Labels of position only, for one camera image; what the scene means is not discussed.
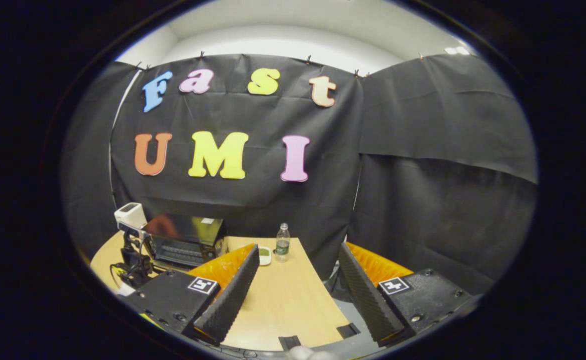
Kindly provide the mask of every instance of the table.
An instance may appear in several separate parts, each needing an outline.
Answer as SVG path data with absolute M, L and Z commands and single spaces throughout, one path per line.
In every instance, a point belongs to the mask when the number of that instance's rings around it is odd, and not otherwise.
M 227 236 L 224 241 L 233 251 L 252 243 L 275 249 L 276 239 Z M 119 249 L 123 244 L 122 234 L 118 232 L 91 261 L 91 269 L 113 291 L 117 290 L 117 285 L 108 267 L 121 262 Z M 259 267 L 222 344 L 241 349 L 282 351 L 279 337 L 297 336 L 303 346 L 317 347 L 342 340 L 337 327 L 348 324 L 299 239 L 292 237 L 286 262 L 278 262 L 273 256 L 271 264 Z

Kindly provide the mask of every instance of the blue letter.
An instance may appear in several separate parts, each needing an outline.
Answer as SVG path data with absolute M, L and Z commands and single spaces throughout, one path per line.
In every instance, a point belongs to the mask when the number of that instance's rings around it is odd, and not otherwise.
M 144 89 L 146 93 L 146 106 L 144 107 L 145 113 L 162 103 L 162 98 L 160 98 L 159 94 L 166 92 L 166 80 L 170 78 L 172 78 L 172 72 L 167 71 L 144 85 L 142 89 Z

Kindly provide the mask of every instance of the orange soft pad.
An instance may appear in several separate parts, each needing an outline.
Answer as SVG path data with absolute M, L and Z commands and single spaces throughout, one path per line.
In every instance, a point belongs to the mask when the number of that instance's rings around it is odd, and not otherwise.
M 374 287 L 377 287 L 380 281 L 401 278 L 402 276 L 413 273 L 413 271 L 410 271 L 402 265 L 396 264 L 356 244 L 347 242 L 346 245 L 350 249 L 350 252 L 353 253 L 353 256 L 355 256 L 355 259 L 357 259 L 357 262 L 359 262 L 359 265 L 364 269 Z
M 219 294 L 221 294 L 228 286 L 228 283 L 231 282 L 233 276 L 235 276 L 237 270 L 240 268 L 240 265 L 242 265 L 246 256 L 254 246 L 255 244 L 248 244 L 247 246 L 225 253 L 205 264 L 199 265 L 186 274 L 217 281 L 220 286 L 220 290 L 217 293 L 217 296 L 219 296 Z

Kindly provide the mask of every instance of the white dish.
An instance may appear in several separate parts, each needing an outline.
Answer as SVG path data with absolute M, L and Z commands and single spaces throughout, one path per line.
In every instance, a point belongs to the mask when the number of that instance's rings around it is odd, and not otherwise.
M 268 264 L 270 264 L 270 260 L 272 259 L 272 254 L 273 254 L 273 251 L 272 251 L 272 250 L 270 250 L 270 248 L 268 248 L 268 247 L 266 247 L 266 246 L 258 246 L 258 248 L 259 248 L 259 249 L 265 249 L 265 250 L 268 250 L 268 255 L 264 255 L 264 256 L 260 255 L 260 256 L 259 256 L 259 264 L 260 264 L 260 265 L 268 265 Z

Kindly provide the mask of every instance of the foam letter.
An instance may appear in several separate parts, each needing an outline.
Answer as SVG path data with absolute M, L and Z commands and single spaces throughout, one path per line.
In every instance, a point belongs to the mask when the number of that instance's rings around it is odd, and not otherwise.
M 188 169 L 188 175 L 202 177 L 206 175 L 204 161 L 211 176 L 215 176 L 219 167 L 224 162 L 224 168 L 219 175 L 225 179 L 243 179 L 246 173 L 242 170 L 242 153 L 244 143 L 249 136 L 243 132 L 231 132 L 222 146 L 217 148 L 213 134 L 206 131 L 198 131 L 193 134 L 195 141 L 195 153 L 193 155 L 193 166 Z
M 277 91 L 279 71 L 274 68 L 259 68 L 251 75 L 249 92 L 258 95 L 270 95 Z
M 280 175 L 285 182 L 305 182 L 308 174 L 304 172 L 304 148 L 310 144 L 305 136 L 287 135 L 282 137 L 286 144 L 286 169 Z
M 328 76 L 318 76 L 308 80 L 313 84 L 313 101 L 320 107 L 332 107 L 335 104 L 334 98 L 329 98 L 329 89 L 334 90 L 337 85 L 331 82 Z
M 149 164 L 146 162 L 146 151 L 148 150 L 148 142 L 152 138 L 151 134 L 138 134 L 135 137 L 135 168 L 142 175 L 155 176 L 162 172 L 166 164 L 166 148 L 172 135 L 167 132 L 160 132 L 155 135 L 157 156 L 155 157 L 155 163 Z
M 206 68 L 191 71 L 188 75 L 188 79 L 184 80 L 179 84 L 179 91 L 181 92 L 194 92 L 195 94 L 202 94 L 210 89 L 208 84 L 213 78 L 213 71 Z
M 144 85 L 142 89 L 144 89 L 144 93 L 146 94 L 145 113 L 162 103 L 162 98 L 159 95 L 166 92 L 166 80 L 170 78 L 172 78 L 172 72 L 167 71 Z

